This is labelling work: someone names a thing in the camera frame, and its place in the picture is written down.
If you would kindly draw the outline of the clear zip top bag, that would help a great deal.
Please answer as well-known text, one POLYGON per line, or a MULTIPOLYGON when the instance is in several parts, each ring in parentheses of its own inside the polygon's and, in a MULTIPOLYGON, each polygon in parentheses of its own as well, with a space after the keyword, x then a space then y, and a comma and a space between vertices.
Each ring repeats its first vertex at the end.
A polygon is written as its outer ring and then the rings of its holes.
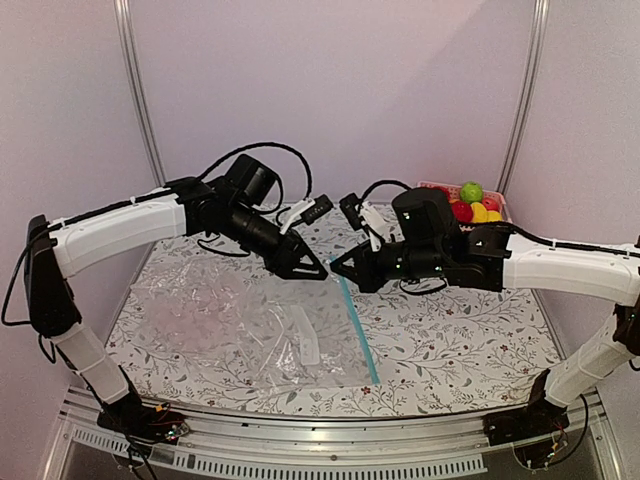
POLYGON ((244 278, 208 260, 157 264, 132 288, 138 345, 202 373, 239 369, 260 390, 354 387, 379 375, 347 282, 244 278))

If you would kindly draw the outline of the red toy pomegranate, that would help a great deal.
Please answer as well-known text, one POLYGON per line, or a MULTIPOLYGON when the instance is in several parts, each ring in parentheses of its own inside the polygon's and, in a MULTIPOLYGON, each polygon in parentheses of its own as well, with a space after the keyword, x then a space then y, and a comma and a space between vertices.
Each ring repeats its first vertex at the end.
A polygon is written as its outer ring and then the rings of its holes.
POLYGON ((470 204, 463 201, 455 201, 450 206, 458 222, 471 223, 473 221, 474 213, 470 204))

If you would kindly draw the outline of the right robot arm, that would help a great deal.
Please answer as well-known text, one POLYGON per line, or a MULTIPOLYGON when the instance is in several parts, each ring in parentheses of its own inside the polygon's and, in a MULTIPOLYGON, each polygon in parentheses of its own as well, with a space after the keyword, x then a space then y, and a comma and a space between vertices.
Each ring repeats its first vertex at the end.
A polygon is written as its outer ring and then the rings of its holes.
POLYGON ((376 210, 350 194, 340 208, 369 240, 330 264, 362 293, 392 280, 439 278, 448 286, 500 292, 541 289, 609 300, 613 313, 568 359, 543 372, 532 387, 517 427, 537 436, 585 390, 639 355, 639 248, 603 246, 537 237, 517 225, 484 222, 463 230, 446 194, 416 187, 391 203, 401 229, 399 241, 378 230, 376 210))

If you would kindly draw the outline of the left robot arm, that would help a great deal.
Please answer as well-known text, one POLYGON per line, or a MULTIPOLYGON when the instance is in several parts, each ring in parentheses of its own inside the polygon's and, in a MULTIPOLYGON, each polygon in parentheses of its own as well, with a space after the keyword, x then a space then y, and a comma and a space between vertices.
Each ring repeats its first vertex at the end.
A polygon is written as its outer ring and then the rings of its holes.
POLYGON ((104 344, 84 325, 69 278, 137 247, 200 233, 236 242, 280 279, 328 276, 292 221, 278 226, 257 208, 279 175, 244 150, 228 158, 231 166, 215 179, 185 177, 93 212, 56 222, 39 216, 29 223, 24 285, 30 324, 51 343, 48 356, 62 358, 128 434, 148 426, 148 412, 104 344))

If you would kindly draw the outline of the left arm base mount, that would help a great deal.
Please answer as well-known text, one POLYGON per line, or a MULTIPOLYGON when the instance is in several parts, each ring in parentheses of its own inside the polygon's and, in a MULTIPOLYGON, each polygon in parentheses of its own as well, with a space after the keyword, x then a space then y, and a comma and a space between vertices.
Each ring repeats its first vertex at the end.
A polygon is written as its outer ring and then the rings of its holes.
POLYGON ((95 398, 101 407, 97 424, 136 441, 175 445, 190 432, 183 414, 173 411, 167 402, 155 407, 145 405, 132 384, 128 384, 126 394, 113 403, 106 403, 99 396, 95 398))

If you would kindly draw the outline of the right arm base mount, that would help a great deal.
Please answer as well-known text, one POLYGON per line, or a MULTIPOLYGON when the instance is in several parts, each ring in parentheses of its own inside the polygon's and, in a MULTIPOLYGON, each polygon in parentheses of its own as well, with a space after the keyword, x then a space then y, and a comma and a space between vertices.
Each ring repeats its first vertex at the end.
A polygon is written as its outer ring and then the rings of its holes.
POLYGON ((536 378, 523 407, 483 417, 483 432, 491 446, 550 434, 569 426, 567 408, 558 407, 545 399, 548 374, 549 371, 544 371, 536 378))

